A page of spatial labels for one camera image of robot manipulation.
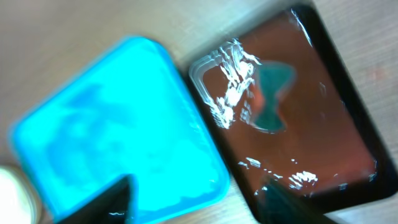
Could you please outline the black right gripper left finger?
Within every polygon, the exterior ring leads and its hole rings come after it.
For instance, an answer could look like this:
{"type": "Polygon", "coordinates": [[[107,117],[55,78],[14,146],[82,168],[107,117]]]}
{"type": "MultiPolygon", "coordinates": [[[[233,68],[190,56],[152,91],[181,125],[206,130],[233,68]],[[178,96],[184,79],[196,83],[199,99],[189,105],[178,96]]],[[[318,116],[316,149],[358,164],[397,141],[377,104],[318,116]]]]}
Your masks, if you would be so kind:
{"type": "Polygon", "coordinates": [[[59,224],[132,223],[132,177],[125,175],[59,224]]]}

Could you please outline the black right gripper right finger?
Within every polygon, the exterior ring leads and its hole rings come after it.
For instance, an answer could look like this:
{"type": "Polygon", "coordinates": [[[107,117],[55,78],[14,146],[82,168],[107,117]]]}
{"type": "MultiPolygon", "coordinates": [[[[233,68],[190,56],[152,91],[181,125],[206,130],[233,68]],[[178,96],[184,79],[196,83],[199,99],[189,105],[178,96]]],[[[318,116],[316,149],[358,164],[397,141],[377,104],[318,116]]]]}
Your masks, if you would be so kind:
{"type": "Polygon", "coordinates": [[[311,207],[275,179],[262,179],[258,195],[258,221],[266,224],[336,224],[322,212],[311,207]]]}

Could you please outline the yellow plate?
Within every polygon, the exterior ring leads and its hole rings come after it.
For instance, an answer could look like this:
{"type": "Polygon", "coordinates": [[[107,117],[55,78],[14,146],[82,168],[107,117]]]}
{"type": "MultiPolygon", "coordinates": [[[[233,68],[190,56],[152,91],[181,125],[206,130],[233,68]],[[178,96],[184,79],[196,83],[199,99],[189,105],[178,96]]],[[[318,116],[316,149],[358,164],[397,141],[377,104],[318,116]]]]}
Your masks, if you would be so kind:
{"type": "Polygon", "coordinates": [[[21,170],[1,166],[1,224],[37,224],[42,204],[21,170]]]}

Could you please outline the red cleaning sponge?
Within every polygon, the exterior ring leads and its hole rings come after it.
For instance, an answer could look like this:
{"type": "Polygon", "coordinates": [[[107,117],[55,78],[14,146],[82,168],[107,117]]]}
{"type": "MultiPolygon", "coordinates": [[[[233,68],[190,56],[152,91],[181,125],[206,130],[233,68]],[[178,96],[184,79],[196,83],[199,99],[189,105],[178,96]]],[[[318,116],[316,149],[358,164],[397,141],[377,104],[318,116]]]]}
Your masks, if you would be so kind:
{"type": "Polygon", "coordinates": [[[267,134],[285,131],[279,105],[294,84],[295,76],[294,67],[284,62],[263,60],[255,67],[248,124],[267,134]]]}

